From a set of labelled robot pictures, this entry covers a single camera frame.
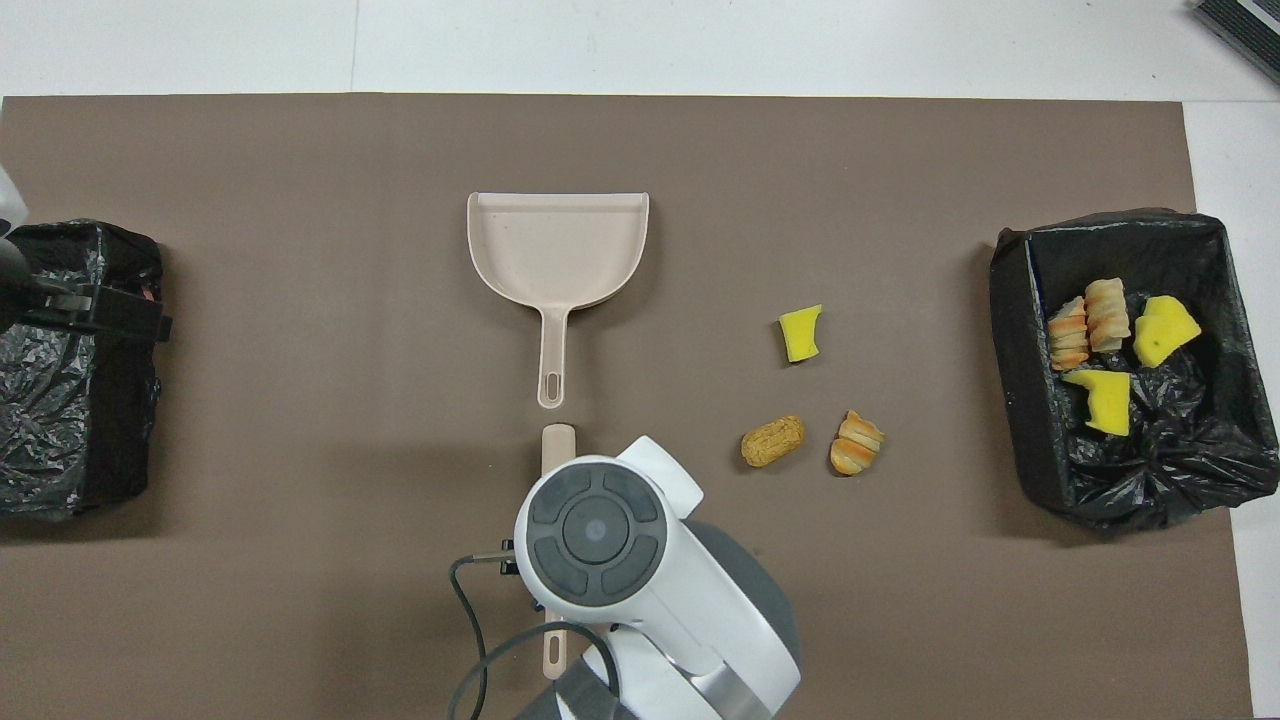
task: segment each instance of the bread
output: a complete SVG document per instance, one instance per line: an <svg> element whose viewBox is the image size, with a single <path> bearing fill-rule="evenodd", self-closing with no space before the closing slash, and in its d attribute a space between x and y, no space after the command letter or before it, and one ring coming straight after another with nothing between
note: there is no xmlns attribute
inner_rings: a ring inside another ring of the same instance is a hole
<svg viewBox="0 0 1280 720"><path fill-rule="evenodd" d="M1083 297L1073 297L1048 320L1050 365L1078 368L1089 359L1088 323Z"/></svg>
<svg viewBox="0 0 1280 720"><path fill-rule="evenodd" d="M831 443L831 466L842 475L856 475L870 468L883 442L884 433L874 423L850 410Z"/></svg>
<svg viewBox="0 0 1280 720"><path fill-rule="evenodd" d="M804 423L795 415L785 415L742 436L742 460L753 468L763 468L803 442Z"/></svg>
<svg viewBox="0 0 1280 720"><path fill-rule="evenodd" d="M1129 332L1129 310L1120 278L1091 282L1084 288L1084 309L1089 347L1094 352L1115 352L1123 340L1133 334Z"/></svg>

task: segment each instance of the yellow sponge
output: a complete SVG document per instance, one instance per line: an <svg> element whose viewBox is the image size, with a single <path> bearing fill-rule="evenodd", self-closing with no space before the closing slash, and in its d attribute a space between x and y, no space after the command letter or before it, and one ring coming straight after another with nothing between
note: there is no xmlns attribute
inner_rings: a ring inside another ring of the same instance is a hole
<svg viewBox="0 0 1280 720"><path fill-rule="evenodd" d="M1129 434L1129 373L1075 370L1062 379L1089 391L1085 425L1112 436Z"/></svg>
<svg viewBox="0 0 1280 720"><path fill-rule="evenodd" d="M1138 331L1133 351L1143 368L1156 368L1175 350L1199 337L1201 329L1176 297L1157 295L1147 300L1142 316L1134 320Z"/></svg>
<svg viewBox="0 0 1280 720"><path fill-rule="evenodd" d="M799 363L818 354L818 343L813 334L818 327L818 315L822 314L822 305L805 307L786 313L778 318L782 325L782 340L787 343L787 360Z"/></svg>

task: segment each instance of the black cable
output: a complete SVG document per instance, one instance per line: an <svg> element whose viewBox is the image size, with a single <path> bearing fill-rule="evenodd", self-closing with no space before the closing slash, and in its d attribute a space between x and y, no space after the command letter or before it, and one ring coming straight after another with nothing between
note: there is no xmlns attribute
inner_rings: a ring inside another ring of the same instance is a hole
<svg viewBox="0 0 1280 720"><path fill-rule="evenodd" d="M467 671L467 675L462 678L461 683L458 683L458 689L453 691L453 698L449 700L449 714L445 715L445 720L453 720L453 714L458 710L458 702L462 701L462 693L466 692L467 685L475 682L476 676L488 674L490 664L509 652L511 648L517 644L536 638L548 630L568 630L590 641L590 643L595 646L595 650L599 651L600 660L604 662L604 673L609 679L609 693L616 698L621 697L622 688L618 685L618 666L613 661L613 653L609 652L609 646L604 643L604 639L582 625L577 625L567 620L556 620L554 623L543 623L541 625L535 625L527 630L516 633L511 639L493 648L493 652L481 657L479 662L472 665L471 670Z"/></svg>
<svg viewBox="0 0 1280 720"><path fill-rule="evenodd" d="M480 660L484 660L484 633L480 632L480 620L476 619L476 611L471 607L471 601L467 600L467 593L462 592L462 585L458 584L458 568L475 562L475 556L468 555L466 557L460 557L449 565L449 584L453 585L453 593L458 596L458 602L462 603L462 610L467 614L467 620L471 621L471 632L476 635L476 652ZM479 720L480 710L484 708L484 694L489 689L489 670L484 669L480 674L480 689L476 692L476 705L471 708L471 720ZM449 717L453 717L453 711L449 711Z"/></svg>

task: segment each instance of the dustpan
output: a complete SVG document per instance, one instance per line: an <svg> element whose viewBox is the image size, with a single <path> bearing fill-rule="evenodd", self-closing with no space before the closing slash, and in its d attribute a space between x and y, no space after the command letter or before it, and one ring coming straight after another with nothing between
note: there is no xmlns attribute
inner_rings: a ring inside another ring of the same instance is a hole
<svg viewBox="0 0 1280 720"><path fill-rule="evenodd" d="M567 388L568 314L608 300L635 273L649 228L649 195L474 192L467 243L480 278L541 315L538 402L559 407Z"/></svg>

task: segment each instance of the brush handle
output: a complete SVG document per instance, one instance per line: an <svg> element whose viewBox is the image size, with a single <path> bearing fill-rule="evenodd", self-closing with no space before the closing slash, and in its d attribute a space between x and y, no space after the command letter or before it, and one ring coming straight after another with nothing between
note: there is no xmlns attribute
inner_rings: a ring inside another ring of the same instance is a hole
<svg viewBox="0 0 1280 720"><path fill-rule="evenodd" d="M577 434L573 432L573 425L557 423L543 428L543 475L575 457L577 457ZM563 618L548 610L545 620L554 623ZM543 675L548 680L557 680L564 674L564 669L568 667L567 655L568 633L564 630L543 633Z"/></svg>

